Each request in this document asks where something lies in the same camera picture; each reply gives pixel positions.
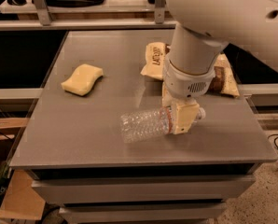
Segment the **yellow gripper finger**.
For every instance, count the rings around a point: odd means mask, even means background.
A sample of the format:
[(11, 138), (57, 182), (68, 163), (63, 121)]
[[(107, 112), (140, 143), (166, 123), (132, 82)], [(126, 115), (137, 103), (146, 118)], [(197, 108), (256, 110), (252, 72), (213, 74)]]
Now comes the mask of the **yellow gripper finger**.
[(164, 107), (169, 107), (169, 106), (175, 105), (175, 99), (168, 92), (165, 83), (162, 83), (162, 105)]
[(195, 99), (173, 99), (171, 103), (173, 134), (187, 133), (197, 117), (200, 105)]

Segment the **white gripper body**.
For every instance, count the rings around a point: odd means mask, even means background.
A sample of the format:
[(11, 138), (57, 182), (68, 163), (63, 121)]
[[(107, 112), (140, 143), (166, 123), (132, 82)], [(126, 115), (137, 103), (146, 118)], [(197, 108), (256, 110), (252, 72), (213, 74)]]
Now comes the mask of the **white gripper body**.
[(203, 75), (190, 75), (175, 68), (166, 59), (163, 66), (163, 81), (167, 91), (177, 99), (188, 99), (204, 95), (215, 77), (214, 67)]

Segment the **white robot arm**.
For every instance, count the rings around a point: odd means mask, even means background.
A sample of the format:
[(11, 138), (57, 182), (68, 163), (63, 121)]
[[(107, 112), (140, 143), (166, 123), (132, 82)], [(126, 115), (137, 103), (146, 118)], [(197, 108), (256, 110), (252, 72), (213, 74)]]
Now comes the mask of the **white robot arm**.
[(186, 133), (199, 111), (195, 98), (215, 77), (219, 53), (233, 44), (278, 72), (278, 0), (166, 0), (176, 21), (163, 67), (171, 133)]

